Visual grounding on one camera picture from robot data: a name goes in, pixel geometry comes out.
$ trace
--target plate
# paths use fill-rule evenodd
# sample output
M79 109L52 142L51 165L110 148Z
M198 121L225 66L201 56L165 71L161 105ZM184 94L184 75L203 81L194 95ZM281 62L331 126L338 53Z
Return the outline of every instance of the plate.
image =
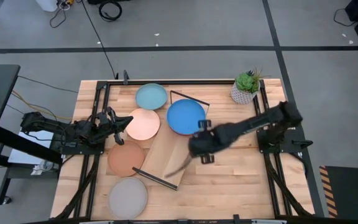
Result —
M160 118L152 110L139 108L134 110L129 116L134 119L128 124L127 134L136 140L146 140L153 137L160 128Z
M167 99L168 95L164 87L155 83L142 85L135 94L136 104L147 110L156 110L162 107Z
M205 119L203 107L194 100L178 100L168 109L167 121L178 134L193 134L199 130L198 121Z
M122 146L114 145L108 155L109 167L119 177L134 175L135 171L132 167L140 169L143 161L143 149L132 141L125 141Z
M145 185L134 177L126 177L117 182L110 190L108 206L117 218L131 220L140 215L147 203Z

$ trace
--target light blue plate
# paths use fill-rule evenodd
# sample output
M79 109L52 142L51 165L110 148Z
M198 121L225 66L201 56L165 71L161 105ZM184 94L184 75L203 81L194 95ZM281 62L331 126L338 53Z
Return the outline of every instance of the light blue plate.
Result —
M147 110L159 109L167 99L168 95L164 87L155 83L142 85L135 94L136 104Z
M168 109L169 126L178 134L194 134L199 130L198 121L205 120L203 107L194 100L178 100Z

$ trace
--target yellow cable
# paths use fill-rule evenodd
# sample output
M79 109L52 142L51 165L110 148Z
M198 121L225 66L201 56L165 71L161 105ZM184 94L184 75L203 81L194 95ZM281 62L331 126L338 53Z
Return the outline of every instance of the yellow cable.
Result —
M20 96L20 94L18 94L16 91L14 91L14 90L12 90L12 91L13 91L14 95L15 95L16 97L18 97L19 100L23 101L23 103L25 103L29 108L32 108L32 109L34 109L34 110L36 110L36 111L39 111L39 112L42 112L42 113L45 113L45 114L49 114L49 115L51 115L51 116L54 116L53 114L49 113L48 111L44 111L44 110L41 110L41 109L36 108L37 105L34 105L34 106L31 105L30 103L26 102L26 100L23 99L23 97ZM57 118L60 118L60 119L70 120L70 121L73 119L73 118L68 118L68 117L63 117L63 116L56 116L56 117L57 117Z

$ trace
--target concrete floor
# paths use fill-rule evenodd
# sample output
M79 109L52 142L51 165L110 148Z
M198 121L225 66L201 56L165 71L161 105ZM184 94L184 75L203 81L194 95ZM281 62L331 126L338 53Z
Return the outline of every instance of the concrete floor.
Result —
M269 0L281 46L352 46L358 38L352 27L333 22L336 9L350 0ZM133 0L121 3L117 22L107 23L98 8L86 4L105 47L159 46L271 46L271 50L206 50L108 52L116 72L131 78L234 78L252 66L264 75L283 78L260 0ZM0 8L0 49L100 48L98 38L80 4L66 12L66 21L52 29L55 12L42 11L34 0L4 1ZM349 22L344 13L338 19ZM318 166L358 167L358 51L283 52L293 93L304 122L314 174ZM0 63L20 65L20 75L77 90L80 80L112 79L101 52L0 54ZM29 102L71 116L75 94L19 79L15 90ZM15 98L8 102L29 112ZM19 131L21 114L6 108L0 126ZM0 183L4 169L0 169ZM0 206L0 223L46 220L56 180L15 180ZM322 186L318 190L323 199Z

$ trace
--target wooden tabletop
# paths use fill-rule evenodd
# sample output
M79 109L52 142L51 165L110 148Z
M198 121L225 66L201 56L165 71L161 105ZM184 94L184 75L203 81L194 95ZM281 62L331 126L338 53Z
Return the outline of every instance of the wooden tabletop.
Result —
M82 81L74 110L73 119L86 119L92 110L97 81ZM285 101L282 84L279 79L265 79L266 92L270 107ZM207 118L214 125L227 122L239 122L255 116L253 103L236 104L230 96L232 85L165 85L165 89L205 101L210 104ZM127 116L138 108L134 95L139 86L113 86L110 90L109 106L118 116ZM103 93L99 110L103 102ZM166 120L169 100L156 110L160 120ZM154 138L135 141L148 153ZM109 209L107 197L111 187L120 179L108 168L107 156L115 144L114 137L106 141L105 153L100 158L98 178L93 203L92 220L117 220ZM302 206L314 213L308 184L302 163L288 154L281 154L283 171L287 187ZM64 164L56 189L51 217L58 215L78 189L83 156L74 156ZM178 190L169 189L140 175L134 175L147 187L148 201L138 220L168 219L230 219L234 214L240 218L273 218L269 185L263 155L258 150L256 134L242 136L229 149L215 155L215 163L202 165L194 159L181 177ZM279 188L278 201L281 214L285 214ZM83 197L81 214L85 214L88 192Z

